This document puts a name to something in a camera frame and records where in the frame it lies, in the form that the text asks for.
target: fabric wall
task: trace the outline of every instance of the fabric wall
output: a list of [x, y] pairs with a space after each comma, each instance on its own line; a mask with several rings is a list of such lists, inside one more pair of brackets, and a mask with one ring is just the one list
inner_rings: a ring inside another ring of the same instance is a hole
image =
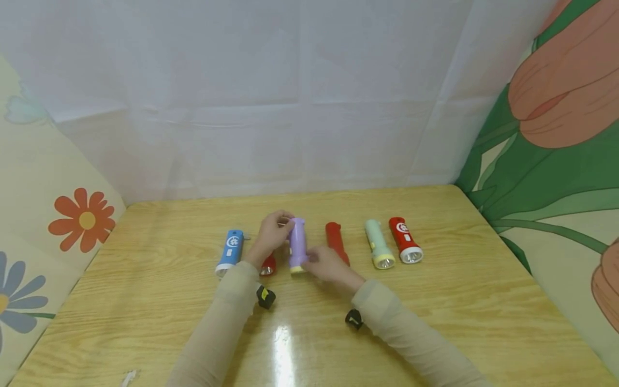
[[0, 57], [0, 386], [125, 210]]
[[562, 0], [457, 185], [619, 378], [619, 0]]
[[127, 202], [450, 183], [554, 3], [14, 1], [0, 51]]

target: blue flower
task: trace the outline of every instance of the blue flower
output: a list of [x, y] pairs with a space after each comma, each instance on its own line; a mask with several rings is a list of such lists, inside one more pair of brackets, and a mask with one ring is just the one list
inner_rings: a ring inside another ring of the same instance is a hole
[[48, 121], [50, 115], [20, 81], [21, 96], [12, 95], [6, 103], [4, 118], [12, 124], [32, 124], [37, 121]]
[[[32, 315], [34, 313], [20, 313], [13, 309], [37, 309], [47, 305], [47, 297], [41, 295], [26, 297], [45, 285], [45, 277], [38, 276], [17, 290], [24, 279], [26, 263], [23, 261], [15, 262], [9, 269], [6, 280], [4, 280], [6, 267], [6, 254], [0, 251], [0, 321], [18, 333], [29, 333], [37, 326], [37, 319]], [[2, 352], [1, 330], [0, 352]]]

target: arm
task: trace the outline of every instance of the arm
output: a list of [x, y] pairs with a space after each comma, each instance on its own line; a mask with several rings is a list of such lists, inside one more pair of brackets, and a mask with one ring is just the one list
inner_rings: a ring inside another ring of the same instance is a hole
[[337, 253], [320, 246], [308, 251], [304, 267], [324, 281], [355, 294], [352, 303], [372, 332], [395, 349], [432, 387], [486, 387], [483, 375], [455, 346], [376, 280], [366, 281], [346, 266]]
[[231, 268], [172, 370], [168, 387], [220, 386], [243, 326], [256, 303], [258, 270], [247, 262]]
[[294, 227], [294, 215], [276, 211], [262, 221], [256, 242], [243, 261], [228, 270], [172, 369], [167, 387], [220, 386], [243, 326], [256, 303], [258, 272], [264, 260]]
[[491, 385], [458, 348], [406, 309], [382, 283], [366, 281], [352, 303], [372, 332], [415, 367], [430, 386]]

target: sleeve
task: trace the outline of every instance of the sleeve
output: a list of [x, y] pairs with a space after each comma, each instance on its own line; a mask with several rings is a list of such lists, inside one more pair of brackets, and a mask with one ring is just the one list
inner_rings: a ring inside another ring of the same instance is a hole
[[491, 386], [462, 352], [406, 309], [382, 283], [366, 281], [352, 303], [374, 335], [403, 356], [430, 386]]
[[247, 262], [228, 270], [176, 361], [167, 387], [213, 387], [223, 383], [243, 326], [256, 303], [257, 283], [258, 271]]

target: white curtain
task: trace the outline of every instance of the white curtain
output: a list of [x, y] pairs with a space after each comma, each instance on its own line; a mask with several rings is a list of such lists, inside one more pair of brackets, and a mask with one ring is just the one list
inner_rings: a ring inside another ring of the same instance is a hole
[[23, 0], [0, 53], [127, 202], [452, 182], [555, 0]]

